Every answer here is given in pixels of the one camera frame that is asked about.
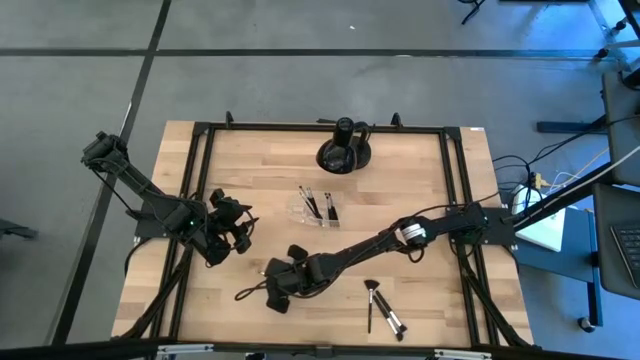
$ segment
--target clear plastic cup holder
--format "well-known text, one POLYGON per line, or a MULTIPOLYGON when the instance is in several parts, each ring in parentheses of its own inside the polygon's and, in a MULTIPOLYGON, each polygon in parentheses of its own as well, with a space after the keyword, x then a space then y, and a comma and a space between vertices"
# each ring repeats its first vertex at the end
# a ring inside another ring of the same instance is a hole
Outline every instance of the clear plastic cup holder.
MULTIPOLYGON (((336 209, 338 216, 340 216, 340 204, 338 204, 333 199, 333 207, 336 209)), ((316 216, 309 210, 307 204, 302 200, 300 195, 294 195, 289 198, 287 202, 287 214, 289 215, 289 219, 306 225, 311 226, 321 226, 324 228, 340 228, 340 220, 329 220, 329 215, 327 213, 327 202, 324 197, 316 197, 316 205, 318 206, 318 210, 320 211, 320 215, 322 215, 322 219, 316 218, 316 216)))

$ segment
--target chair wheel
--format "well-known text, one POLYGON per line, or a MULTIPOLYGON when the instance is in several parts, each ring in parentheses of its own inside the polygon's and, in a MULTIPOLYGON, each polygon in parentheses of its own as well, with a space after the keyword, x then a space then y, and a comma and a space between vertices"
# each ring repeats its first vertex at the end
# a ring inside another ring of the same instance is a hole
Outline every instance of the chair wheel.
POLYGON ((618 22, 616 23, 616 26, 614 26, 613 28, 614 28, 614 29, 616 29, 616 30, 618 30, 618 31, 620 31, 620 30, 623 30, 623 29, 624 29, 624 28, 626 28, 626 27, 627 27, 627 23, 626 23, 626 22, 624 22, 624 21, 618 21, 618 22))
POLYGON ((609 49, 602 48, 598 50, 598 53, 596 54, 596 58, 604 59, 607 57, 607 55, 609 55, 609 49))
POLYGON ((587 317, 578 319, 578 326, 580 326, 580 329, 588 333, 596 331, 596 327, 591 325, 591 323, 589 322, 589 318, 587 317))

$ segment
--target gray concrete floor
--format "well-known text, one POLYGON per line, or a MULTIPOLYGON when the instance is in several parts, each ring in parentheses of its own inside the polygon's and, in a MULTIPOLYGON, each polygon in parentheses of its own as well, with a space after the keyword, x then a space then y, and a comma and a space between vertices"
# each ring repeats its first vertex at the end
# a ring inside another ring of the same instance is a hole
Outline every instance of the gray concrete floor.
MULTIPOLYGON (((145 48, 160 3, 6 0, 0 47, 145 48)), ((614 0, 597 3, 609 24, 622 17, 614 0)), ((453 1, 174 0, 160 47, 595 51, 605 43, 586 4, 488 0, 461 27, 468 11, 453 1)), ((618 36, 630 36, 628 29, 618 36)), ((0 348, 45 341, 99 187, 79 163, 82 148, 99 130, 119 130, 141 60, 0 58, 0 217, 40 231, 35 241, 0 243, 0 348)), ((150 174, 165 121, 220 121, 226 110, 237 121, 351 116, 375 123, 397 111, 406 124, 483 126, 494 156, 532 158, 566 137, 535 132, 536 121, 587 122, 603 113, 600 74, 614 67, 563 59, 156 58, 130 154, 150 174)), ((586 136, 534 170, 552 180, 605 146, 605 137, 586 136)), ((70 341, 109 337, 134 226, 113 200, 70 341)), ((575 326, 588 310, 584 284, 524 267, 521 282, 538 345, 626 358, 640 353, 632 341, 640 303, 604 292, 605 326, 586 334, 575 326)))

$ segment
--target butcher block tabletop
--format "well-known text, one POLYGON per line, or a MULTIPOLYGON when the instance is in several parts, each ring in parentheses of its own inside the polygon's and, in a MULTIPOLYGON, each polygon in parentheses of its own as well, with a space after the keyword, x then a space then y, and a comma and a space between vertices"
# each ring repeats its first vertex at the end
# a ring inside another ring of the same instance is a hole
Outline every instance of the butcher block tabletop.
MULTIPOLYGON (((168 194, 178 195, 193 126, 191 121, 166 124, 152 179, 168 194)), ((497 184, 484 129, 460 130, 473 198, 494 194, 497 184)), ((330 136, 329 132, 311 131, 216 130, 204 198, 208 199, 215 188, 222 188, 240 203, 252 205, 251 213, 260 220, 251 236, 253 245, 245 254, 232 252, 213 268, 206 267, 204 259, 194 254, 179 340, 470 346, 460 272, 446 236, 432 242, 417 264, 411 263, 406 255, 388 253, 353 266, 321 295, 312 299, 291 298, 286 314, 266 307, 264 290, 243 301, 234 300, 238 291, 264 280, 260 271, 271 258, 286 258, 292 244, 310 254, 336 252, 370 238, 400 217, 447 204, 437 135, 374 132, 370 139, 371 162, 347 175, 330 174, 315 162, 318 148, 330 136), (311 226, 290 217, 288 204, 298 196, 299 185, 310 187, 322 202, 323 193, 331 192, 340 217, 339 228, 311 226), (365 279, 380 282, 378 289, 408 327, 402 342, 396 340, 375 304, 373 329, 371 334, 367 333, 365 279)), ((196 187, 204 140, 201 137, 192 189, 196 187)), ((453 142, 449 151, 460 199, 462 189, 453 142)), ((500 200, 496 196, 482 205, 498 207, 500 200)), ((424 215, 441 217, 444 209, 424 215)), ((156 295, 167 245, 168 239, 153 239, 133 255, 113 335, 128 330, 156 295)), ((500 246, 484 246, 483 250, 492 299, 518 334, 531 342, 513 258, 500 246)), ((165 308, 161 335, 168 334, 173 301, 172 295, 165 308)), ((477 298, 475 310, 480 338, 487 342, 484 313, 477 298)))

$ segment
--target keyboard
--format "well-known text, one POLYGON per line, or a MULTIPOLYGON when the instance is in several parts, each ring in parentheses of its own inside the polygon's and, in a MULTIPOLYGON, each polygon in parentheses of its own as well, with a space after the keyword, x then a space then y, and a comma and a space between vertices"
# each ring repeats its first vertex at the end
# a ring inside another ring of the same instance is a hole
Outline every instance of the keyboard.
POLYGON ((611 234, 636 288, 640 284, 640 221, 611 226, 611 234))

